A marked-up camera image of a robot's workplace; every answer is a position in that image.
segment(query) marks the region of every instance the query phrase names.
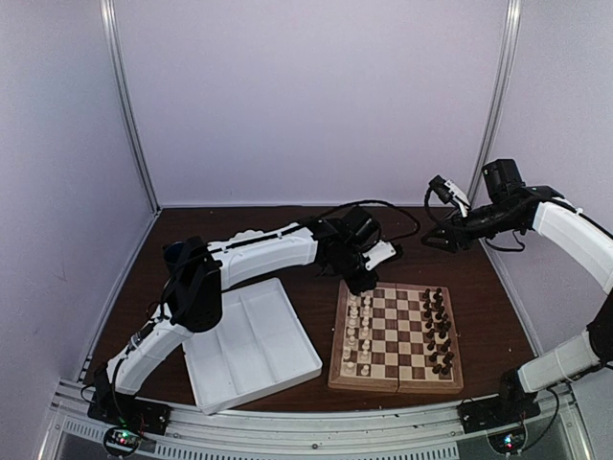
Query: chess piece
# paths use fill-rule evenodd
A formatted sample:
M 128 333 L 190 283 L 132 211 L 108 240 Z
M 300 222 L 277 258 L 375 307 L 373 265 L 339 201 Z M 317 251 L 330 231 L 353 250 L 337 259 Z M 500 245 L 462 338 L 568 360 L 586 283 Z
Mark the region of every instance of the chess piece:
M 441 351 L 442 351 L 443 353 L 447 353 L 447 350 L 449 350 L 449 347 L 450 347 L 450 346 L 451 346 L 451 339 L 450 339 L 450 338 L 448 338 L 448 339 L 447 339 L 447 340 L 444 342 L 444 344 L 441 346 Z
M 452 352 L 447 353 L 444 358 L 443 358 L 443 362 L 445 364 L 451 364 L 451 359 L 453 359 L 454 355 Z

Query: dark square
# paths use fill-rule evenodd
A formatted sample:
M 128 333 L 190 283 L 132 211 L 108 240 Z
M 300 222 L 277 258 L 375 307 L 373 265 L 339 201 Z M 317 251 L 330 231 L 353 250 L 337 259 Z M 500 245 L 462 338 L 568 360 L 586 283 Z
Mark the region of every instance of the dark square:
M 439 380 L 453 380 L 451 374 L 453 373 L 453 370 L 449 371 L 449 374 L 444 375 L 442 372 L 439 373 Z
M 385 366 L 385 377 L 388 379 L 397 379 L 398 368 L 396 366 Z
M 357 365 L 357 369 L 356 369 L 355 374 L 356 374 L 358 377 L 370 377 L 370 376 L 371 376 L 371 369 L 369 369 L 369 371 L 368 371 L 368 375 L 363 376 L 363 375 L 362 375 L 362 369 L 363 369 L 363 368 L 364 368 L 364 364 L 358 364 L 358 365 Z
M 423 355 L 423 344 L 422 343 L 412 343 L 411 344 L 411 354 Z
M 414 367 L 413 368 L 413 379 L 425 380 L 425 369 L 423 369 L 422 367 Z
M 385 364 L 385 354 L 372 352 L 371 360 L 373 361 L 373 364 Z
M 398 355 L 398 366 L 410 366 L 411 355 Z

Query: white wall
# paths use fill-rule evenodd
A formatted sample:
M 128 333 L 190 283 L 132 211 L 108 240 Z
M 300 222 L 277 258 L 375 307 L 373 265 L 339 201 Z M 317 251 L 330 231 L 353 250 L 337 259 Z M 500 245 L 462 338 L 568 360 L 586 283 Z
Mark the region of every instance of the white wall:
M 525 1 L 511 85 L 493 157 L 517 160 L 529 184 L 560 190 L 613 229 L 613 4 Z M 605 295 L 552 243 L 532 234 L 522 254 L 497 254 L 540 351 L 578 334 Z M 613 373 L 575 385 L 598 458 L 610 458 Z
M 164 205 L 422 203 L 467 187 L 507 2 L 119 0 Z
M 99 2 L 1 2 L 0 56 L 0 458 L 18 460 L 150 214 Z

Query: metal frame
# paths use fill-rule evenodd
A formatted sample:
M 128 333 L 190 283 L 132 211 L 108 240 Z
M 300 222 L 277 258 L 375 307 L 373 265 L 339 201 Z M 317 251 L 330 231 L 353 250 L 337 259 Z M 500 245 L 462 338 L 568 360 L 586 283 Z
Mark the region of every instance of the metal frame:
M 517 38 L 519 36 L 519 19 L 521 16 L 521 0 L 509 0 L 507 7 L 507 21 L 502 37 L 502 46 L 500 49 L 500 59 L 498 60 L 498 72 L 496 74 L 496 83 L 489 105 L 488 120 L 486 121 L 486 130 L 481 141 L 479 156 L 475 164 L 475 170 L 470 180 L 468 188 L 468 199 L 473 202 L 481 184 L 481 169 L 486 164 L 491 154 L 496 130 L 500 123 L 502 114 L 502 105 L 505 99 L 507 88 L 509 87 L 509 79 L 511 69 L 515 58 L 515 48 L 517 47 Z
M 55 458 L 62 433 L 99 442 L 107 425 L 87 418 L 88 404 L 80 397 L 81 385 L 60 382 L 50 409 L 48 429 L 38 453 L 39 460 Z M 568 385 L 559 385 L 560 420 L 575 460 L 593 458 L 581 425 L 575 398 Z M 545 393 L 539 400 L 542 414 L 549 419 L 555 400 Z M 91 391 L 85 392 L 91 398 Z M 485 432 L 465 435 L 458 419 L 458 402 L 354 412 L 279 413 L 227 410 L 206 416 L 197 407 L 172 407 L 166 436 L 148 435 L 155 445 L 143 446 L 142 453 L 165 459 L 241 458 L 285 460 L 308 457 L 312 460 L 355 458 L 392 460 L 427 458 L 420 452 L 446 451 L 457 458 L 457 443 Z
M 122 48 L 119 39 L 119 31 L 117 28 L 117 19 L 115 17 L 115 2 L 114 0 L 101 0 L 102 23 L 108 42 L 113 70 L 115 72 L 115 82 L 117 83 L 117 91 L 119 93 L 120 102 L 122 104 L 122 112 L 124 114 L 125 131 L 132 148 L 132 154 L 136 163 L 141 182 L 145 187 L 149 207 L 152 213 L 160 211 L 160 205 L 153 189 L 151 176 L 147 167 L 147 161 L 143 154 L 141 139 L 136 128 L 136 120 L 134 111 L 132 110 L 132 102 L 130 101 L 129 92 L 127 90 L 127 81 L 125 79 L 124 58 L 122 56 Z

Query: black chess piece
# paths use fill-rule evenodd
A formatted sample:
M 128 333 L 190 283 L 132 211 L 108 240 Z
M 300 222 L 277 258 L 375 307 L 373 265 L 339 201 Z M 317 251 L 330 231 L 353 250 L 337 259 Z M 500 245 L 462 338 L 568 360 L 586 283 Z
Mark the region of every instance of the black chess piece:
M 449 347 L 450 347 L 450 346 L 451 346 L 451 339 L 450 339 L 450 338 L 448 338 L 448 339 L 447 339 L 447 340 L 444 342 L 444 344 L 441 346 L 441 351 L 442 351 L 443 353 L 447 353 L 447 351 L 449 350 Z

